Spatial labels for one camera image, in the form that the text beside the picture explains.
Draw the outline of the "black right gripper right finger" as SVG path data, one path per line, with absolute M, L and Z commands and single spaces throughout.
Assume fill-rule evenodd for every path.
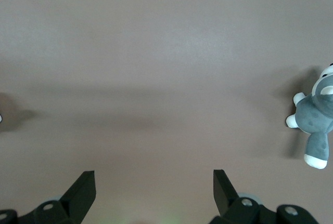
M 254 199 L 240 197 L 224 170 L 213 172 L 213 195 L 219 215 L 214 223 L 276 223 L 276 213 Z

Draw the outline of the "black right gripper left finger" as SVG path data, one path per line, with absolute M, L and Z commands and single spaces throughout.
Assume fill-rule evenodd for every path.
M 96 198 L 94 171 L 86 171 L 58 200 L 42 203 L 20 223 L 81 223 Z

